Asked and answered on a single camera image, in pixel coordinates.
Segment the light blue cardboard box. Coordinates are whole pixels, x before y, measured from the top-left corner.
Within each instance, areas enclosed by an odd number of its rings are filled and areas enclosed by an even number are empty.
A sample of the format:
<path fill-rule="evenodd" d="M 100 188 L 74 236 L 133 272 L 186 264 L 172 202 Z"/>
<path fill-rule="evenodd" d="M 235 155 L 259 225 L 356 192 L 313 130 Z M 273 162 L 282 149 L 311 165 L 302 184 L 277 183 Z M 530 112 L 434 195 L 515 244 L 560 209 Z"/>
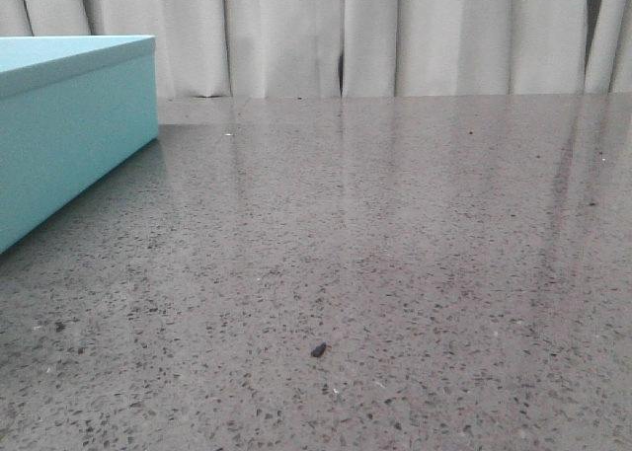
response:
<path fill-rule="evenodd" d="M 1 248 L 158 134 L 153 36 L 1 40 Z"/>

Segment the small black debris piece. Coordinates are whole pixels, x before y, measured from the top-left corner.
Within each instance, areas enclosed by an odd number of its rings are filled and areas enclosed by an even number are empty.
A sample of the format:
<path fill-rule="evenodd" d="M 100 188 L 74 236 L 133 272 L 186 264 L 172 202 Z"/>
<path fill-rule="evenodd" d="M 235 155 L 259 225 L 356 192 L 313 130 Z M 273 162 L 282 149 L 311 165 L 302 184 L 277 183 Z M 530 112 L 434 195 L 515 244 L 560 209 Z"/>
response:
<path fill-rule="evenodd" d="M 310 355 L 315 358 L 321 357 L 325 353 L 326 349 L 327 344 L 322 342 L 311 350 Z"/>

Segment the white pleated curtain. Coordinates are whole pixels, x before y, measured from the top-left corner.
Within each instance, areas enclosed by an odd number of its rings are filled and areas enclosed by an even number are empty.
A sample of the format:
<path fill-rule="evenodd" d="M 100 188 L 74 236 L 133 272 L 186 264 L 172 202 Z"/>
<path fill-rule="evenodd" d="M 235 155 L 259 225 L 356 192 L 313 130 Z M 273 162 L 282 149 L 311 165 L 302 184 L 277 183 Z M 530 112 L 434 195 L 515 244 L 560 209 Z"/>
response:
<path fill-rule="evenodd" d="M 631 89 L 631 0 L 1 0 L 1 33 L 153 35 L 164 98 Z"/>

